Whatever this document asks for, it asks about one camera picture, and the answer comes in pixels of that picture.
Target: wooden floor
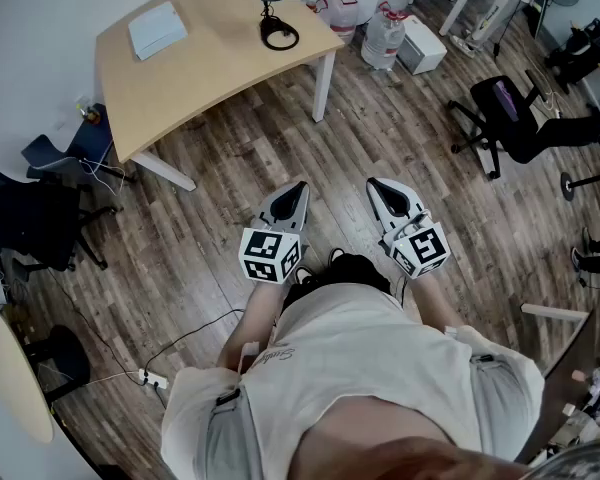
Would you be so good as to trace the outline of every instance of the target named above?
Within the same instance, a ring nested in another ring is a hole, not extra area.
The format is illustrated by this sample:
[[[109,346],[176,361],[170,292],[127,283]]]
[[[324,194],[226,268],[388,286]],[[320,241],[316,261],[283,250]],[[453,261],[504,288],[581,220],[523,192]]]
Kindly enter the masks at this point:
[[[413,10],[437,30],[450,6],[418,0]],[[461,19],[475,19],[475,8],[472,0]],[[459,116],[446,109],[449,99],[468,102],[473,84],[500,73],[523,93],[530,87],[526,55],[541,63],[542,53],[524,20],[510,27],[497,64],[486,52],[468,59],[444,39],[444,61],[415,77],[399,65],[392,76],[372,71],[361,60],[358,34],[336,56],[324,121],[311,119],[315,78],[306,66],[213,107],[154,150],[190,174],[197,189],[185,192],[137,168],[139,182],[114,200],[124,211],[90,231],[109,269],[101,272],[80,256],[75,273],[55,273],[129,371],[184,332],[245,306],[252,284],[237,260],[242,229],[266,194],[298,180],[311,186],[307,263],[324,265],[330,249],[340,246],[372,258],[394,289],[400,271],[376,245],[380,228],[365,180],[388,177],[413,187],[451,246],[453,257],[436,275],[453,305],[486,337],[541,367],[573,327],[523,317],[521,302],[600,310],[600,292],[578,285],[569,262],[583,225],[600,237],[600,183],[578,189],[572,203],[559,189],[561,171],[574,178],[600,173],[600,147],[546,151],[496,181],[487,180],[471,151],[449,151],[462,140]],[[586,113],[578,94],[561,106],[566,116]],[[469,130],[465,120],[461,125]],[[106,191],[95,194],[92,206],[112,199]],[[33,274],[28,291],[35,335],[65,324],[88,350],[94,379],[119,373],[49,273]],[[184,366],[211,366],[237,320],[232,314],[180,342],[152,368],[173,379]],[[57,382],[46,370],[40,377],[45,385]],[[148,387],[116,377],[66,396],[55,408],[96,463],[119,464],[134,479],[169,478],[159,456],[163,409]]]

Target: office chair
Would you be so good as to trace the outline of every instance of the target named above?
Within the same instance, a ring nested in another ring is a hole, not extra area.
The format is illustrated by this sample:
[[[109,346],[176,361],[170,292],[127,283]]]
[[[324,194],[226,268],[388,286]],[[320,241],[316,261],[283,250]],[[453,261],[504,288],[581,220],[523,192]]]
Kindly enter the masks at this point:
[[[22,150],[22,156],[31,166],[27,171],[28,178],[44,180],[47,173],[55,173],[82,181],[85,176],[101,171],[122,179],[122,174],[109,168],[105,161],[113,146],[107,109],[100,103],[94,107],[100,113],[100,122],[83,122],[66,151],[59,151],[46,135],[38,136]],[[135,182],[132,177],[125,176],[124,179]]]
[[[457,108],[480,128],[480,133],[465,144],[451,146],[451,152],[458,154],[486,139],[482,147],[491,150],[494,170],[489,177],[492,180],[500,177],[498,141],[509,156],[521,164],[529,163],[549,147],[579,147],[600,142],[600,114],[576,119],[549,119],[538,129],[529,107],[538,96],[544,102],[547,98],[534,74],[530,70],[525,73],[533,84],[526,98],[507,76],[489,78],[471,88],[471,96],[484,120],[457,101],[448,103],[449,109]]]
[[[0,172],[0,249],[30,254],[39,264],[23,265],[13,260],[14,272],[27,281],[29,274],[47,267],[75,270],[72,263],[76,243],[102,270],[99,260],[82,236],[81,229],[105,213],[117,210],[105,206],[89,213],[80,209],[80,191],[48,183],[20,183]]]

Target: white t-shirt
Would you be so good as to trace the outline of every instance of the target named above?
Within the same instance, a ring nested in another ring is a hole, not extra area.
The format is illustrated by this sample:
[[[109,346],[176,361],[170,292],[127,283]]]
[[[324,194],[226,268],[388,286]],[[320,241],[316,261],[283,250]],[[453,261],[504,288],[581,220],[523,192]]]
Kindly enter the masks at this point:
[[[228,404],[216,399],[240,394]],[[162,456],[180,480],[282,480],[302,434],[343,396],[419,411],[461,448],[513,460],[540,413],[531,361],[469,326],[450,337],[357,284],[325,286],[280,318],[248,372],[186,368],[162,425]]]

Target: floor outlet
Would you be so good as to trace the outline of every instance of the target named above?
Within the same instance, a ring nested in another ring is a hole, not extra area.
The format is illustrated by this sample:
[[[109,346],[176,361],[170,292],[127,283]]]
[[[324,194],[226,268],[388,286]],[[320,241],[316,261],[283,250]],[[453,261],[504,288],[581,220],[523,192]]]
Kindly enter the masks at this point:
[[[156,382],[158,383],[158,387],[160,389],[167,389],[169,387],[169,381],[166,377],[162,377],[153,372],[147,371],[147,385],[153,386]],[[140,378],[140,382],[144,382],[144,369],[140,368],[138,370],[138,377]]]

